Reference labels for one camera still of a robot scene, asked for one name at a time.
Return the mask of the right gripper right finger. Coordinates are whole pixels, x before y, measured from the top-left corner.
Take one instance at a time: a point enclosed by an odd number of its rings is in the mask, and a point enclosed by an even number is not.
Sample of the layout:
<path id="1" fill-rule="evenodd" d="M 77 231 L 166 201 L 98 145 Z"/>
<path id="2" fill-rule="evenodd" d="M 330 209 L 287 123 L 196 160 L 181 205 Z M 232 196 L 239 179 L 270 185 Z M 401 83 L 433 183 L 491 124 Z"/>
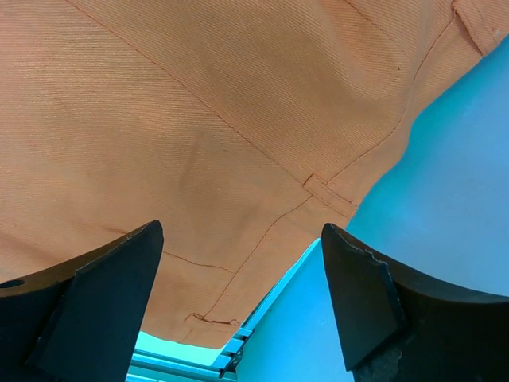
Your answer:
<path id="1" fill-rule="evenodd" d="M 321 233 L 343 353 L 357 381 L 505 381 L 508 299 L 436 279 L 334 224 Z"/>

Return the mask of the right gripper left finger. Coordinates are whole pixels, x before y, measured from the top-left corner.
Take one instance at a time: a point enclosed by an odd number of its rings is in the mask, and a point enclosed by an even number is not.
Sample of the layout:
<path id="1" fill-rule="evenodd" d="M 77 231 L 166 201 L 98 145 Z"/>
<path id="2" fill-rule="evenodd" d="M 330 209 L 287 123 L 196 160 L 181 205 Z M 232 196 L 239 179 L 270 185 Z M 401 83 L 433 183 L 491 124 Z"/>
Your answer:
<path id="1" fill-rule="evenodd" d="M 160 263 L 154 220 L 1 285 L 3 381 L 124 381 Z"/>

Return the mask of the orange trousers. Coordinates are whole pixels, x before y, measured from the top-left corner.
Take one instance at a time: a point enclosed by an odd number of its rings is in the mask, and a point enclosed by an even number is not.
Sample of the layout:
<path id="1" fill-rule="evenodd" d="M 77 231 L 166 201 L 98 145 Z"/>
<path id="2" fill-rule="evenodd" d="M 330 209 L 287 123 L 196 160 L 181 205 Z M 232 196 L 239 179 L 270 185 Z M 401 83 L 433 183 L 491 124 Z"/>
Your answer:
<path id="1" fill-rule="evenodd" d="M 505 1 L 4 1 L 1 278 L 159 220 L 142 329 L 219 348 L 507 34 Z"/>

